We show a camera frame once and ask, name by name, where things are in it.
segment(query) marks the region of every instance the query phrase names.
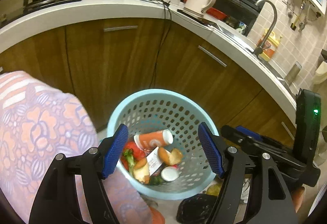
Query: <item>faucet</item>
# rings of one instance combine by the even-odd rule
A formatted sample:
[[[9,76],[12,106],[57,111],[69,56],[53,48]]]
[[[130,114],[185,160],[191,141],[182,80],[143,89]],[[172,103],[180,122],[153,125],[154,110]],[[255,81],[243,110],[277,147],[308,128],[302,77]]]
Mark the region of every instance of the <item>faucet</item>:
[[[256,49],[253,51],[253,54],[255,56],[259,56],[259,54],[261,54],[263,52],[263,50],[268,49],[269,47],[264,47],[265,42],[267,41],[267,38],[269,37],[270,33],[272,32],[272,30],[274,29],[276,22],[277,22],[277,9],[276,6],[273,4],[272,1],[270,0],[258,0],[256,1],[255,5],[258,6],[259,4],[261,4],[262,2],[267,2],[269,4],[271,4],[272,9],[274,10],[274,20],[271,23],[270,28],[268,29],[268,32],[266,33],[266,35],[264,36],[262,42],[259,44],[258,47],[256,47]]]

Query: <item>floral fabric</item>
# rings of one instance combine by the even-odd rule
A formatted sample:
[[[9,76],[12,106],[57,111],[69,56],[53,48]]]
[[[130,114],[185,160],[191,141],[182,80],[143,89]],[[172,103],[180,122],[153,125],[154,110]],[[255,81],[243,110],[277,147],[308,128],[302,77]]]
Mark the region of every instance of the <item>floral fabric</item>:
[[[98,146],[96,131],[75,96],[25,72],[0,76],[0,188],[22,220],[28,223],[54,156],[81,155],[92,146]],[[103,183],[121,224],[152,223],[149,208],[119,171]],[[80,176],[76,188],[83,219],[92,223]]]

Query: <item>blue gripper pad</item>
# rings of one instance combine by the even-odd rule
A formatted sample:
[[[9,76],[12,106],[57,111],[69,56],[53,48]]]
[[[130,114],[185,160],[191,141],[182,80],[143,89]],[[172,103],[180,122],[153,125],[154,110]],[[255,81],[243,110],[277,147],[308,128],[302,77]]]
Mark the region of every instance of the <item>blue gripper pad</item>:
[[[246,129],[246,128],[243,127],[243,126],[237,126],[237,127],[235,128],[235,130],[237,130],[237,131],[239,131],[239,132],[241,132],[241,133],[243,133],[243,134],[245,134],[245,135],[247,135],[247,136],[252,136],[252,137],[253,137],[255,140],[257,140],[257,141],[261,141],[261,142],[263,141],[261,135],[255,133],[255,132],[252,132],[252,131],[249,130],[249,129]]]
[[[213,173],[217,174],[221,178],[225,173],[222,167],[221,154],[211,139],[211,136],[215,135],[213,135],[212,132],[208,130],[206,125],[200,123],[197,132],[211,170],[213,171]]]
[[[121,124],[113,136],[113,142],[104,157],[104,166],[102,176],[107,178],[113,173],[119,157],[128,139],[128,128],[126,125]]]

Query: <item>metal bolt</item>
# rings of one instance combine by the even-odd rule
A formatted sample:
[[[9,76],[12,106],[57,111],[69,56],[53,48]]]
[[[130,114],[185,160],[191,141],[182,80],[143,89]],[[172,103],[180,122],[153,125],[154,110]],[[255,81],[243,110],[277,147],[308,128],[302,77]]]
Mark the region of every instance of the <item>metal bolt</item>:
[[[236,147],[229,147],[228,148],[228,152],[230,152],[230,153],[236,153],[237,152],[237,149],[236,149]]]
[[[90,153],[90,154],[95,154],[96,152],[98,152],[98,149],[97,149],[96,147],[91,147],[91,148],[89,149],[89,153]]]
[[[59,153],[56,155],[56,160],[62,160],[63,159],[63,154]]]
[[[263,153],[263,154],[262,154],[262,157],[263,157],[265,160],[270,159],[270,155],[269,155],[268,153]]]

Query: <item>electric kettle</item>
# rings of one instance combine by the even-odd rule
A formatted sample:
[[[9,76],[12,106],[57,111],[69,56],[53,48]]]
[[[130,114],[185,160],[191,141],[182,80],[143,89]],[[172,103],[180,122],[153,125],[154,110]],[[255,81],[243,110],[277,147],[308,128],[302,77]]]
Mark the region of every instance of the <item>electric kettle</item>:
[[[199,17],[215,4],[216,0],[187,0],[184,11]]]

